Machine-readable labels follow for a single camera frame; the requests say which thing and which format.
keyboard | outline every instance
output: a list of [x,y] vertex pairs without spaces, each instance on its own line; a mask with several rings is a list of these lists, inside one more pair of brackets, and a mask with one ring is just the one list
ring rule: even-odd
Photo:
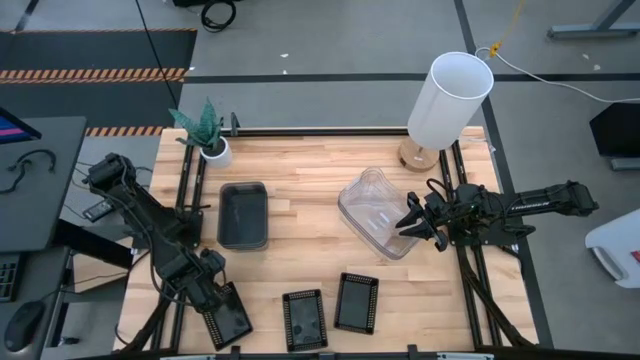
[[26,254],[0,254],[0,303],[13,302],[18,294]]

computer mouse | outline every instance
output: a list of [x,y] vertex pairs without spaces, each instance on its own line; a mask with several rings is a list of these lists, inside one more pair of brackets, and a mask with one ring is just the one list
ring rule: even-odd
[[42,301],[30,301],[16,310],[4,331],[4,345],[9,351],[20,351],[32,342],[44,309]]

black cable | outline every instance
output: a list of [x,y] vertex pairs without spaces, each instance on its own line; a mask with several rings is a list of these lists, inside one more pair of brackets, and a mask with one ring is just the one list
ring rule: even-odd
[[[137,263],[140,262],[140,260],[142,260],[145,256],[149,255],[150,251],[147,251],[146,253],[142,254],[139,258],[137,258],[133,264],[131,264],[131,268],[129,268],[129,272],[131,272],[131,270],[133,270],[133,268],[136,266]],[[116,326],[113,327],[113,331],[116,334],[116,338],[118,338],[118,340],[120,340],[121,343],[125,344],[125,345],[129,345],[129,343],[127,341],[124,341],[124,339],[122,339],[122,337],[120,337],[120,334],[118,333],[118,325],[119,323],[116,323]]]
[[487,192],[490,196],[493,196],[496,201],[498,201],[498,204],[500,205],[500,214],[501,218],[502,218],[502,226],[504,227],[507,223],[507,212],[505,211],[504,205],[502,204],[502,200],[500,200],[500,198],[498,197],[498,195],[492,193],[491,191]]
[[89,176],[89,174],[85,173],[84,171],[78,169],[78,168],[74,168],[75,171],[79,172],[80,174],[84,175],[84,176]]
[[23,160],[25,160],[26,158],[28,158],[29,156],[33,155],[33,154],[38,154],[38,153],[43,153],[46,154],[47,156],[49,156],[49,160],[51,161],[49,163],[49,172],[54,172],[56,169],[56,161],[57,161],[57,157],[56,154],[49,150],[49,149],[36,149],[36,150],[31,150],[28,151],[22,155],[20,155],[20,157],[18,158],[18,160],[16,160],[16,162],[9,166],[8,170],[9,171],[14,171],[21,163]]
[[75,179],[73,178],[73,176],[71,176],[71,184],[73,184],[73,186],[77,187],[77,188],[78,188],[78,189],[80,189],[80,190],[86,190],[86,191],[89,191],[89,188],[84,187],[84,186],[82,186],[82,185],[78,184],[78,183],[75,181]]
[[73,210],[73,208],[71,206],[69,206],[67,204],[62,204],[62,206],[66,207],[67,210],[71,211],[75,216],[79,217],[80,219],[87,220],[87,218],[84,215],[82,215],[82,214],[78,213],[77,211]]
[[[207,17],[207,13],[215,4],[226,4],[231,7],[231,16],[229,16],[229,19],[227,19],[227,21],[225,21],[223,24],[218,24],[217,22]],[[202,8],[202,11],[200,12],[200,21],[202,22],[202,27],[210,33],[219,33],[220,31],[226,29],[229,25],[231,25],[231,23],[233,23],[235,19],[236,5],[232,0],[211,0],[205,4],[204,8]]]
[[442,202],[446,203],[447,201],[444,199],[442,194],[440,194],[440,192],[436,191],[436,189],[433,187],[433,185],[431,185],[432,182],[436,183],[438,186],[440,186],[444,190],[445,194],[448,192],[447,187],[444,186],[444,184],[441,183],[440,181],[438,181],[437,179],[433,179],[433,178],[427,179],[427,187],[429,188],[429,190],[431,190],[432,192],[438,194],[438,196],[440,197],[440,200],[442,200]]
[[147,251],[146,253],[142,254],[139,258],[137,258],[133,263],[131,263],[131,267],[129,267],[129,270],[127,270],[127,271],[122,271],[122,272],[115,273],[115,274],[110,274],[110,275],[97,275],[97,276],[94,276],[94,277],[91,277],[91,278],[88,278],[88,279],[85,279],[85,280],[74,282],[73,284],[65,285],[65,286],[63,286],[63,287],[61,287],[59,289],[55,289],[52,292],[47,293],[45,296],[40,298],[40,301],[44,300],[49,295],[51,295],[53,293],[56,293],[56,292],[59,292],[59,291],[60,292],[66,292],[68,294],[78,295],[78,293],[76,293],[76,292],[64,291],[64,289],[70,288],[71,286],[80,285],[82,283],[86,283],[86,282],[93,281],[93,280],[96,280],[96,279],[111,278],[111,277],[120,276],[120,275],[128,275],[131,272],[131,270],[133,270],[133,268],[136,266],[136,264],[138,262],[140,262],[140,260],[142,260],[148,254],[149,254],[149,252]]
[[151,283],[153,284],[153,287],[156,289],[156,291],[165,299],[174,302],[176,304],[180,304],[180,305],[184,305],[184,306],[191,306],[193,307],[193,304],[190,304],[188,302],[185,301],[180,301],[177,299],[174,299],[172,297],[170,297],[169,295],[165,294],[164,291],[162,291],[162,289],[160,289],[160,286],[158,286],[158,282],[156,281],[156,276],[155,276],[155,270],[154,270],[154,258],[153,258],[153,241],[151,239],[151,235],[149,235],[149,232],[147,230],[147,228],[143,225],[142,221],[140,221],[140,219],[136,216],[136,214],[131,211],[131,209],[129,209],[129,207],[120,199],[100,190],[100,189],[95,189],[94,191],[98,192],[99,195],[108,198],[111,201],[115,201],[117,202],[124,211],[129,212],[129,214],[131,215],[131,218],[138,223],[138,226],[140,227],[140,229],[142,229],[142,234],[144,235],[144,240],[147,242],[148,246],[149,246],[149,252],[151,253],[151,261],[149,262],[149,268],[150,268],[150,275],[151,275]]
[[165,85],[167,85],[167,90],[169,90],[169,94],[171,94],[171,100],[173,100],[173,106],[178,108],[178,100],[176,100],[176,96],[173,94],[173,90],[171,90],[171,85],[169,85],[169,81],[167,80],[167,74],[164,72],[164,68],[160,63],[160,57],[158,56],[158,52],[156,51],[155,45],[153,45],[153,40],[151,39],[151,34],[149,34],[149,29],[147,28],[147,22],[144,19],[144,14],[142,14],[142,8],[140,7],[140,2],[136,0],[136,6],[138,7],[138,13],[140,13],[140,20],[142,20],[142,26],[144,26],[144,32],[147,34],[147,39],[149,40],[149,45],[151,45],[151,50],[153,51],[153,56],[156,58],[156,63],[160,68],[160,73],[162,74],[162,78],[164,79]]
[[136,166],[136,170],[143,170],[143,171],[148,171],[150,173],[153,173],[153,170],[151,170],[150,168],[148,168],[146,166]]
[[116,339],[118,339],[121,343],[125,345],[129,345],[129,342],[124,341],[124,339],[120,337],[120,334],[118,333],[118,324],[119,323],[116,323],[116,325],[113,327],[113,332],[116,334]]
[[22,178],[24,178],[24,175],[27,173],[27,165],[31,165],[31,160],[23,160],[20,163],[20,174],[18,174],[18,177],[13,180],[13,184],[10,187],[0,190],[0,194],[10,194],[16,191],[16,189],[18,188],[18,184],[20,183],[20,181],[22,181]]
[[86,162],[82,162],[82,161],[79,161],[79,160],[76,161],[76,164],[80,164],[80,165],[88,166],[88,167],[92,167],[92,166],[96,165],[96,164],[89,164],[89,163],[86,163]]

black rectangular tray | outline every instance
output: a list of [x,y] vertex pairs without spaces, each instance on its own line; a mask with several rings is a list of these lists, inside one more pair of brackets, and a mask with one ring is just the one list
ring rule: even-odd
[[336,329],[373,334],[378,303],[378,279],[342,273],[336,303]]
[[261,182],[230,183],[220,188],[218,242],[230,250],[267,247],[267,189]]
[[220,309],[202,313],[216,351],[220,351],[253,331],[249,316],[233,282],[228,282],[221,288],[221,295],[226,300]]
[[320,290],[282,295],[287,351],[305,351],[327,347],[327,328]]

monitor screen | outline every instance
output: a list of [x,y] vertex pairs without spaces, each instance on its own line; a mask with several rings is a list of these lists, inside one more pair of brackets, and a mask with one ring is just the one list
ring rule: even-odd
[[40,133],[0,108],[0,144],[39,138]]

